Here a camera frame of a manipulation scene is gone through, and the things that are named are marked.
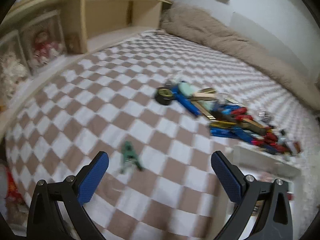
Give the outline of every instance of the tape roll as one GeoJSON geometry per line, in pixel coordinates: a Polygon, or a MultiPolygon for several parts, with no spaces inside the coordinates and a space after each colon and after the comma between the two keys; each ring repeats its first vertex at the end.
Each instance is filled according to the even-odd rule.
{"type": "Polygon", "coordinates": [[[161,105],[168,106],[172,100],[174,100],[174,94],[170,89],[158,88],[155,94],[155,100],[161,105]]]}

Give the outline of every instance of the green clip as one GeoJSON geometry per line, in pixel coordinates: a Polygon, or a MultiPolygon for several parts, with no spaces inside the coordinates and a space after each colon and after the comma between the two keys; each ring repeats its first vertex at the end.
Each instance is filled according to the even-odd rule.
{"type": "Polygon", "coordinates": [[[128,162],[132,162],[134,165],[137,166],[139,171],[143,171],[143,167],[139,162],[138,155],[136,154],[136,151],[133,149],[131,142],[126,141],[122,145],[121,153],[123,154],[121,174],[124,174],[126,169],[126,163],[128,162]]]}

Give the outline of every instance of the checkered tablecloth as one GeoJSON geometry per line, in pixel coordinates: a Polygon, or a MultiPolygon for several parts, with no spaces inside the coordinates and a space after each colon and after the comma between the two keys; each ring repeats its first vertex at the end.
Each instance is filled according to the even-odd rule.
{"type": "Polygon", "coordinates": [[[38,180],[77,174],[102,150],[109,168],[84,206],[106,239],[205,237],[218,183],[210,154],[238,141],[211,137],[207,119],[177,102],[156,103],[155,89],[179,70],[196,88],[214,87],[253,111],[267,109],[307,152],[319,143],[310,111],[261,72],[182,38],[145,33],[87,56],[20,111],[7,131],[6,153],[27,204],[38,180]],[[119,174],[126,140],[145,171],[119,174]]]}

